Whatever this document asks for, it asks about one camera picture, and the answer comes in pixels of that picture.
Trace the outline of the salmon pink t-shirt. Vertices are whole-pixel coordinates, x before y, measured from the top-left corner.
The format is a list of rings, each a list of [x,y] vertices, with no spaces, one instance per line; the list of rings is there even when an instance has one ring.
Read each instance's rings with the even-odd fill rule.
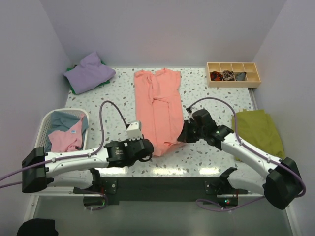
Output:
[[[181,73],[168,68],[134,73],[136,119],[154,146],[154,156],[161,157],[182,145],[177,140],[184,125],[180,85]]]

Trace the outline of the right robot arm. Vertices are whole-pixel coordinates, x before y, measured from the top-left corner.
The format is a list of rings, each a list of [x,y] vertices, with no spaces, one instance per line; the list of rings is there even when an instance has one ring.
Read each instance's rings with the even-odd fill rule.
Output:
[[[178,137],[178,141],[182,143],[196,143],[199,140],[238,157],[264,180],[259,183],[243,178],[237,174],[237,168],[231,167],[210,184],[216,195],[231,193],[233,190],[247,190],[264,196],[274,207],[285,209],[303,190],[301,176],[294,160],[289,157],[281,160],[249,144],[231,128],[216,125],[210,113],[204,109],[194,112],[184,121]]]

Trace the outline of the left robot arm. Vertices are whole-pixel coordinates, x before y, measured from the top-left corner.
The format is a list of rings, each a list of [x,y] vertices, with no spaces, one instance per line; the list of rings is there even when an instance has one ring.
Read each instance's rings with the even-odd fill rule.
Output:
[[[55,176],[92,168],[122,168],[136,161],[146,162],[154,152],[148,139],[111,141],[98,148],[75,152],[45,152],[34,148],[22,161],[22,192],[42,191],[55,180]]]

